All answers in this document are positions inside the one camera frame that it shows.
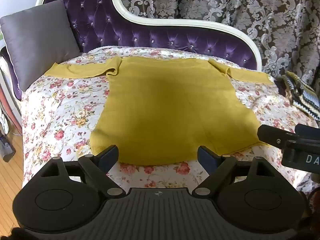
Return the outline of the brown silver damask curtain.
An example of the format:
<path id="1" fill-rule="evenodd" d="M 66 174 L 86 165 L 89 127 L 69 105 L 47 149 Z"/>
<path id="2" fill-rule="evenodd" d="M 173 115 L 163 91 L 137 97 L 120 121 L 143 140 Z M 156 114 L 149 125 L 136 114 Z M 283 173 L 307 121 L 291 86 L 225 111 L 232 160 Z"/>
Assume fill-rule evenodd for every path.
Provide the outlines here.
<path id="1" fill-rule="evenodd" d="M 257 45 L 263 71 L 290 70 L 319 87 L 319 0 L 122 0 L 148 18 L 189 18 L 230 25 Z"/>

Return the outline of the striped knit garment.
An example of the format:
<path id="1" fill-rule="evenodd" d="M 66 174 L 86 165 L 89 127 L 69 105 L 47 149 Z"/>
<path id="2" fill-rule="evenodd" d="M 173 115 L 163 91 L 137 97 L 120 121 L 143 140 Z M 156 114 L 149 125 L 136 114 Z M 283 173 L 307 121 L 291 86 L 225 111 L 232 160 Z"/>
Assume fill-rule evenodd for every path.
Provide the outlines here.
<path id="1" fill-rule="evenodd" d="M 319 121 L 319 98 L 315 91 L 293 72 L 282 70 L 275 78 L 279 94 L 289 100 L 291 105 Z"/>

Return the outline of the purple tufted white-framed headboard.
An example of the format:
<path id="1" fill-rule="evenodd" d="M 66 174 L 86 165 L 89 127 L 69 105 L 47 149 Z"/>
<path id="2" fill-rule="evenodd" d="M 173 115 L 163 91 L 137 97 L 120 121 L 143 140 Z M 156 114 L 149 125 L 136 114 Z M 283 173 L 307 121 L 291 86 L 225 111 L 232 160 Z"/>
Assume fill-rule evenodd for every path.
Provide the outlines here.
<path id="1" fill-rule="evenodd" d="M 104 46 L 173 49 L 262 69 L 257 46 L 233 27 L 200 20 L 142 18 L 128 12 L 121 0 L 62 1 L 81 53 Z"/>

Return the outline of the grey satin pillow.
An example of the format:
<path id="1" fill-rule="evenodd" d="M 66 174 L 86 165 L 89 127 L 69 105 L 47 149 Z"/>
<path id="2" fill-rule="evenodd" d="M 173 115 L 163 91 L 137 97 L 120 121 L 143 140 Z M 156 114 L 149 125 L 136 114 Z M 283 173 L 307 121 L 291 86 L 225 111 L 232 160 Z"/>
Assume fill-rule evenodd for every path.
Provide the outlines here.
<path id="1" fill-rule="evenodd" d="M 2 17 L 1 32 L 24 92 L 54 63 L 80 55 L 61 0 Z"/>

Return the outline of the grey vacuum cleaner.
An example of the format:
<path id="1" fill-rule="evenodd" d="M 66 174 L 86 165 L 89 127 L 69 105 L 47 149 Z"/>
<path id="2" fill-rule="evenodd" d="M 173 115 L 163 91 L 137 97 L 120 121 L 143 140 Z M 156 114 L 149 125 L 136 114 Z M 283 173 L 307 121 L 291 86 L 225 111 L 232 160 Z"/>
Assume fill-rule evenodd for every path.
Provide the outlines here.
<path id="1" fill-rule="evenodd" d="M 15 155 L 16 150 L 7 136 L 0 132 L 0 155 L 4 162 L 8 163 Z"/>

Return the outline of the mustard yellow knit sweater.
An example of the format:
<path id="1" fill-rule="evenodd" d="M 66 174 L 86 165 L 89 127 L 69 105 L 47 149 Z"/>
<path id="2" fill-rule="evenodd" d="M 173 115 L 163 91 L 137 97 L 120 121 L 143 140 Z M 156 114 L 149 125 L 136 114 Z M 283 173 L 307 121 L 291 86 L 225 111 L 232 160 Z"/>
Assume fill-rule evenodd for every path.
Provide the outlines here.
<path id="1" fill-rule="evenodd" d="M 194 160 L 200 146 L 224 155 L 260 142 L 260 122 L 231 81 L 270 84 L 265 73 L 212 59 L 118 56 L 92 66 L 54 64 L 47 71 L 68 79 L 103 74 L 110 90 L 90 135 L 93 154 L 116 145 L 122 163 L 169 165 Z"/>

